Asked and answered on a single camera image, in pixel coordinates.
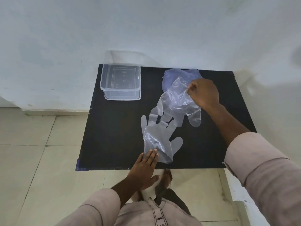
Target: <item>sleeve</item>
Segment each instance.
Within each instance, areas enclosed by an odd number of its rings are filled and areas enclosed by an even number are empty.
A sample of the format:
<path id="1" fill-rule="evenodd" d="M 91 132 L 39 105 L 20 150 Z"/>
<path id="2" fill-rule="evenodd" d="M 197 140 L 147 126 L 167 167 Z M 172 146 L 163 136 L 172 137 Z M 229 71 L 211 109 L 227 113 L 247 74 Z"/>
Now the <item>sleeve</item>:
<path id="1" fill-rule="evenodd" d="M 269 224 L 300 224 L 301 169 L 260 134 L 236 137 L 226 152 L 225 165 Z"/>
<path id="2" fill-rule="evenodd" d="M 120 198 L 112 189 L 93 193 L 77 210 L 56 226 L 113 226 L 120 211 Z"/>

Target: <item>bare foot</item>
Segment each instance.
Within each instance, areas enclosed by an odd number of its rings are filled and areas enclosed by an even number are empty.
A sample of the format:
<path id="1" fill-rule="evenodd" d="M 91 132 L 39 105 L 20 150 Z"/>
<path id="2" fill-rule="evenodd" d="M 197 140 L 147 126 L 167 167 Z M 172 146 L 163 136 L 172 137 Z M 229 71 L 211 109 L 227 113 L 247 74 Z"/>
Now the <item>bare foot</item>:
<path id="1" fill-rule="evenodd" d="M 155 187 L 155 194 L 158 196 L 163 190 L 167 189 L 172 181 L 170 169 L 165 169 L 162 173 L 159 184 Z"/>
<path id="2" fill-rule="evenodd" d="M 133 194 L 133 196 L 131 197 L 133 202 L 137 202 L 137 201 L 143 201 L 143 195 L 141 193 L 141 191 L 137 191 Z"/>

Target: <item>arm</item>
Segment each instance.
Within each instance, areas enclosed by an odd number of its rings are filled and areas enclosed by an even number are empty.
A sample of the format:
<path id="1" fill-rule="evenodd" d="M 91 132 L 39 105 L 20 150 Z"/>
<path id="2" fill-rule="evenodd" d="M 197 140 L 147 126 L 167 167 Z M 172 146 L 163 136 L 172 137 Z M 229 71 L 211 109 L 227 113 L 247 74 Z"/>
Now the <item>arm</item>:
<path id="1" fill-rule="evenodd" d="M 250 133 L 219 104 L 211 80 L 191 82 L 187 93 L 205 109 L 229 145 L 225 165 L 245 186 L 269 224 L 299 225 L 301 222 L 301 169 L 260 134 Z"/>
<path id="2" fill-rule="evenodd" d="M 93 193 L 78 209 L 62 219 L 56 226 L 113 226 L 119 210 L 138 190 L 145 189 L 159 177 L 152 177 L 158 162 L 156 149 L 150 150 L 144 159 L 140 154 L 127 177 L 111 189 Z"/>
<path id="3" fill-rule="evenodd" d="M 198 106 L 205 109 L 210 115 L 227 146 L 235 137 L 250 132 L 219 103 L 219 92 L 211 80 L 193 80 L 187 89 L 187 93 Z"/>

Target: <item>black table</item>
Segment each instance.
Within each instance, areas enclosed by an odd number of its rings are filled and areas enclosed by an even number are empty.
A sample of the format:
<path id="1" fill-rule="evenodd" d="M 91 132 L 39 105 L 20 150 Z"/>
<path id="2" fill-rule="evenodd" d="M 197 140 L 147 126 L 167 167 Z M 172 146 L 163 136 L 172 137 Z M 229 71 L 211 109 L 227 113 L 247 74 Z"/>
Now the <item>black table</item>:
<path id="1" fill-rule="evenodd" d="M 108 101 L 100 89 L 99 65 L 89 116 L 76 170 L 130 169 L 144 149 L 141 116 L 148 120 L 162 95 L 162 78 L 167 68 L 141 67 L 141 99 Z M 203 78 L 213 80 L 220 103 L 250 131 L 256 132 L 243 97 L 231 71 L 200 70 Z M 190 125 L 185 116 L 170 140 L 182 137 L 183 145 L 173 163 L 158 163 L 156 168 L 224 168 L 226 144 L 210 116 L 201 111 L 201 125 Z"/>

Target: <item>transparent food container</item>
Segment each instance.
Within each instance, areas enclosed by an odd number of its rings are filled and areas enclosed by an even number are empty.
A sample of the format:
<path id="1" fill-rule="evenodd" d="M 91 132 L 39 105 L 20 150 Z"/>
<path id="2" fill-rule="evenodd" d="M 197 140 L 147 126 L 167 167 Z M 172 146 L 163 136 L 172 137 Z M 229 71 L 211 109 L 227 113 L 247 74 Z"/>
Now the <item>transparent food container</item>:
<path id="1" fill-rule="evenodd" d="M 136 52 L 106 52 L 100 88 L 107 100 L 133 101 L 141 98 L 140 61 L 138 59 L 139 53 Z"/>

